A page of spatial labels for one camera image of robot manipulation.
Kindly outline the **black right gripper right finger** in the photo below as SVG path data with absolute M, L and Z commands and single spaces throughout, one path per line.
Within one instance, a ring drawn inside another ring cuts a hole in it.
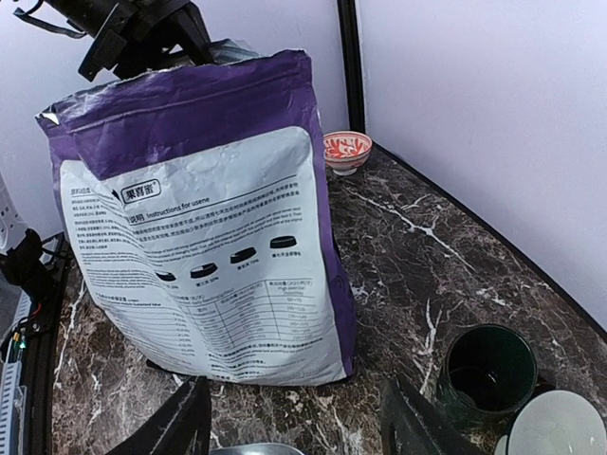
M 381 391 L 383 454 L 478 454 L 404 376 L 386 380 Z

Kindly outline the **purple pet food bag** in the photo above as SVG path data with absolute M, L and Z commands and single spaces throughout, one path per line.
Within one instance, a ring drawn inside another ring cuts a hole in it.
M 241 384 L 351 375 L 356 311 L 305 52 L 148 72 L 37 121 L 91 298 L 148 359 Z

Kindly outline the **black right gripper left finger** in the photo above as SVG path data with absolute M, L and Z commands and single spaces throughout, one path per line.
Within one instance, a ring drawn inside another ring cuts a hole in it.
M 209 380 L 190 377 L 109 454 L 208 454 L 211 426 Z

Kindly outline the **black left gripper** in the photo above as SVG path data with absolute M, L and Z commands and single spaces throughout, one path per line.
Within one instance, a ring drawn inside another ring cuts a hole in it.
M 187 60 L 212 64 L 200 10 L 187 1 L 63 1 L 61 14 L 93 42 L 78 69 L 92 82 L 103 70 L 129 79 Z

